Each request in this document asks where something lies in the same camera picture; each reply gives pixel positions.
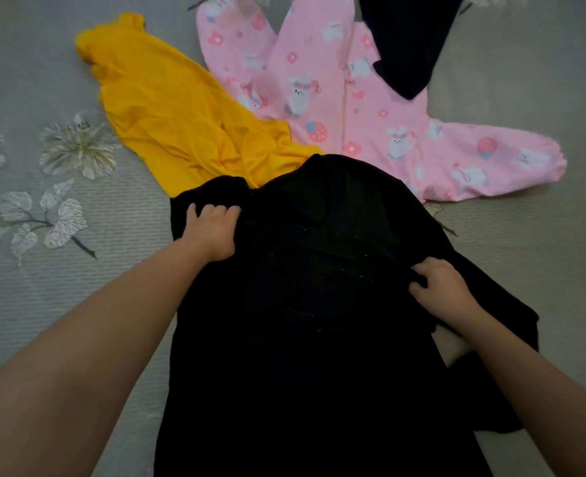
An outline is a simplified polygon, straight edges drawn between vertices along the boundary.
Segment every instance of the yellow fabric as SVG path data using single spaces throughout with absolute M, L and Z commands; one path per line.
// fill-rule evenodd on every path
M 114 130 L 170 197 L 222 175 L 259 187 L 322 153 L 292 142 L 286 122 L 258 120 L 144 23 L 124 13 L 79 34 L 77 50 L 92 63 Z

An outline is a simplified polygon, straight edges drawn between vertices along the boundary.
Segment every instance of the yellow sleeve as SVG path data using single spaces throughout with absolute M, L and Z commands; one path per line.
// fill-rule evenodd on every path
M 92 64 L 114 130 L 170 197 L 222 175 L 259 187 L 322 153 L 292 142 L 286 122 L 258 120 L 144 23 L 124 13 L 80 33 L 77 50 Z

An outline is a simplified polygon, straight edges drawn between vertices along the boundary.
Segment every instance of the forearm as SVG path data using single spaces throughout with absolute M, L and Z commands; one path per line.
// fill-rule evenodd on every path
M 87 476 L 206 258 L 179 240 L 98 290 L 0 370 L 0 475 Z
M 586 475 L 586 391 L 487 313 L 457 330 L 481 357 L 552 470 Z

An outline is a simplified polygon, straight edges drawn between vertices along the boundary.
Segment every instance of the black garment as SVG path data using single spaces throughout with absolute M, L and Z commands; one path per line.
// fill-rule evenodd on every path
M 381 60 L 375 71 L 412 100 L 432 78 L 434 65 L 463 0 L 359 0 Z
M 520 423 L 478 359 L 446 369 L 409 267 L 447 259 L 534 348 L 537 316 L 454 251 L 402 182 L 332 155 L 260 189 L 218 177 L 171 200 L 175 239 L 192 202 L 242 213 L 236 254 L 209 264 L 178 309 L 155 475 L 490 474 L 472 425 Z

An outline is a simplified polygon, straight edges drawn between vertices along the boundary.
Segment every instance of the person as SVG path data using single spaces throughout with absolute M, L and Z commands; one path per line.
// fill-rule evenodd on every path
M 0 369 L 0 476 L 89 476 L 196 275 L 234 254 L 240 208 L 192 204 L 181 239 L 89 296 Z M 410 293 L 479 354 L 559 476 L 586 475 L 586 390 L 486 313 L 446 261 Z

